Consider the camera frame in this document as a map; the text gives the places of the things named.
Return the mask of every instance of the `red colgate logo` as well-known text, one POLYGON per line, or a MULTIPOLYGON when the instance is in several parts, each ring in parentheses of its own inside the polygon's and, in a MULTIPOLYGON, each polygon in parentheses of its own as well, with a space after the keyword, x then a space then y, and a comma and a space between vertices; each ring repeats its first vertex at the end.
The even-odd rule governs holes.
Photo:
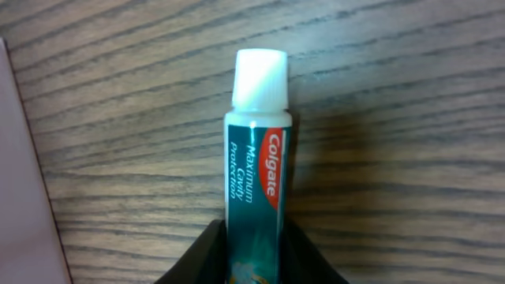
POLYGON ((260 182, 270 205, 279 206, 282 167, 282 128, 268 129, 260 149, 260 182))

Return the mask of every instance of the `ribbed cap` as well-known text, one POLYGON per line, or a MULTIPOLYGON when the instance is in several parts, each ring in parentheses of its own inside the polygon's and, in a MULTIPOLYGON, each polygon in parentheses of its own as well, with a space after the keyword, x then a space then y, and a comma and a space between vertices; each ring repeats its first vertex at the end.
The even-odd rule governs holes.
POLYGON ((268 49, 239 50, 231 104, 243 110, 286 110, 286 52, 268 49))

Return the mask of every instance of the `brown wooden surface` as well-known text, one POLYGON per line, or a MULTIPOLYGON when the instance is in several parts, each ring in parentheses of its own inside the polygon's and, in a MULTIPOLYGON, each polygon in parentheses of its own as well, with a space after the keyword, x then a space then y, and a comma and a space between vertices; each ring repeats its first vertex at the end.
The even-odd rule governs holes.
POLYGON ((223 216, 246 47, 290 54, 287 209, 344 276, 505 282, 504 27, 504 0, 0 1, 76 284, 152 282, 223 216))

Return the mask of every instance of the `wood grain surface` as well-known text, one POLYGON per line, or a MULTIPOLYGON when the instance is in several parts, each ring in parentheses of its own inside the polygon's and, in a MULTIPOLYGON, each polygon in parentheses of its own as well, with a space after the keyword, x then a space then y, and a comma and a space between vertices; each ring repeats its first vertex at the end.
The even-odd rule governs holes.
POLYGON ((290 55, 288 214, 352 283, 505 282, 504 0, 0 0, 73 281, 223 217, 235 52, 290 55))

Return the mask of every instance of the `green label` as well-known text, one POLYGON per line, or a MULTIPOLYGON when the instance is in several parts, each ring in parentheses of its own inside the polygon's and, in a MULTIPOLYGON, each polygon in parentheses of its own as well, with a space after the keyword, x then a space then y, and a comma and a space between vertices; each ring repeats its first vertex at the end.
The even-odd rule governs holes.
POLYGON ((279 283, 290 128, 228 126, 228 283, 279 283))

